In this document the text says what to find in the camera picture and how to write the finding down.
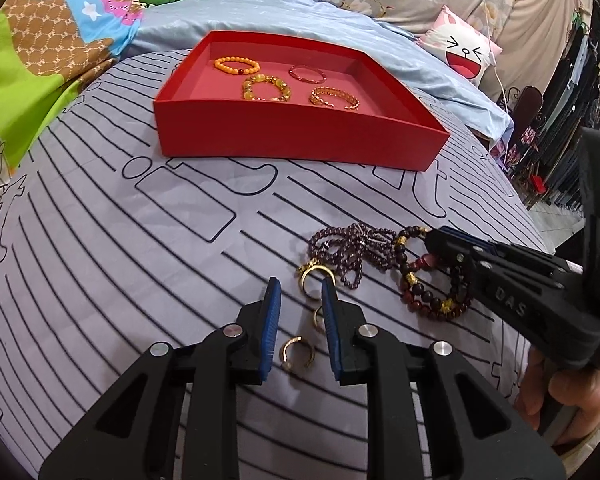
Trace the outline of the person's right hand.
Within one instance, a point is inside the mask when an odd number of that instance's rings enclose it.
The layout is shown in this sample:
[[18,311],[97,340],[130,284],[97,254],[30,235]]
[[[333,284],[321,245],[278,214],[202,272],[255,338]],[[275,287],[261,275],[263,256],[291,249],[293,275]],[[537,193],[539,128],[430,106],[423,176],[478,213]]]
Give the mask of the person's right hand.
[[600,429],[600,370],[558,370],[548,374],[544,354],[531,347],[514,407],[534,430],[540,426],[540,411],[547,393],[559,404],[577,409],[556,445],[580,443]]

